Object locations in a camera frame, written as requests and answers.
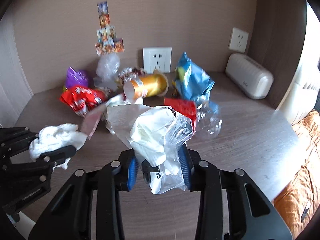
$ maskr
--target purple snack bag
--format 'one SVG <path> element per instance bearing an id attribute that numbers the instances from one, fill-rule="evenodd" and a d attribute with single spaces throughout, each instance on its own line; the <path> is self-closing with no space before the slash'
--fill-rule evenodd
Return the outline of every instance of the purple snack bag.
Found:
<path id="1" fill-rule="evenodd" d="M 65 87 L 67 89 L 70 89 L 75 85 L 88 87 L 89 86 L 88 74 L 85 70 L 75 71 L 72 67 L 69 67 L 67 70 Z"/>

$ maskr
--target red snack bag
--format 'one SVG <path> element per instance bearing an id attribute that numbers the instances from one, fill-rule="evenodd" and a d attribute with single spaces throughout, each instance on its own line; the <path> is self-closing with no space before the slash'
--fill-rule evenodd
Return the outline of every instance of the red snack bag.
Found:
<path id="1" fill-rule="evenodd" d="M 87 112 L 106 101 L 106 95 L 99 90 L 76 85 L 62 93 L 60 101 L 70 106 L 77 115 L 84 117 Z"/>
<path id="2" fill-rule="evenodd" d="M 194 101 L 178 98 L 164 98 L 164 106 L 171 106 L 174 110 L 189 117 L 192 121 L 193 132 L 196 133 L 197 108 Z"/>

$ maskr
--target orange blanket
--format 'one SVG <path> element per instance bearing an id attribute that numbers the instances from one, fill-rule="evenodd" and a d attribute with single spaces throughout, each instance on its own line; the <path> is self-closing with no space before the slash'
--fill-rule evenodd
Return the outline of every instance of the orange blanket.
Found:
<path id="1" fill-rule="evenodd" d="M 306 151 L 305 163 L 293 180 L 274 199 L 274 206 L 287 223 L 293 239 L 305 228 L 320 204 L 320 116 L 315 110 L 292 126 Z M 308 200 L 311 207 L 301 222 Z"/>

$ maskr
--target white wall socket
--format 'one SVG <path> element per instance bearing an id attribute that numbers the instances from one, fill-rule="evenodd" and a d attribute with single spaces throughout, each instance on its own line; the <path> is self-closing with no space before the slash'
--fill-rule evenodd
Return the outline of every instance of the white wall socket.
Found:
<path id="1" fill-rule="evenodd" d="M 244 32 L 238 28 L 233 28 L 229 49 L 244 53 L 247 47 L 249 33 Z"/>
<path id="2" fill-rule="evenodd" d="M 170 72 L 171 47 L 167 48 L 143 48 L 143 67 L 147 73 L 153 73 L 155 69 L 160 72 Z"/>

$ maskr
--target wooden table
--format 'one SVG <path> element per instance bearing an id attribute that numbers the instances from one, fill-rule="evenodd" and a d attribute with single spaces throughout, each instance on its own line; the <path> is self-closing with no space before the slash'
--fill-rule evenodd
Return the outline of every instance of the wooden table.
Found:
<path id="1" fill-rule="evenodd" d="M 299 150 L 298 138 L 282 114 L 274 111 L 266 101 L 247 98 L 223 73 L 211 75 L 216 82 L 211 100 L 221 107 L 222 128 L 214 139 L 195 135 L 188 141 L 188 148 L 198 151 L 202 159 L 219 169 L 244 169 L 272 200 L 302 163 L 304 156 Z M 17 126 L 28 126 L 36 132 L 48 125 L 67 122 L 80 125 L 82 118 L 58 100 L 61 90 L 34 95 Z M 162 105 L 162 102 L 163 99 L 158 97 L 145 99 L 149 106 Z M 51 192 L 26 208 L 25 214 L 37 220 L 76 169 L 87 172 L 100 169 L 116 160 L 124 150 L 125 145 L 100 122 L 92 139 L 87 140 L 71 159 L 69 168 L 53 172 Z M 120 198 L 126 239 L 194 239 L 200 193 L 174 189 L 153 195 L 139 172 L 132 192 L 121 192 Z M 92 238 L 95 239 L 95 202 L 92 220 Z M 227 231 L 227 211 L 224 221 L 224 230 Z"/>

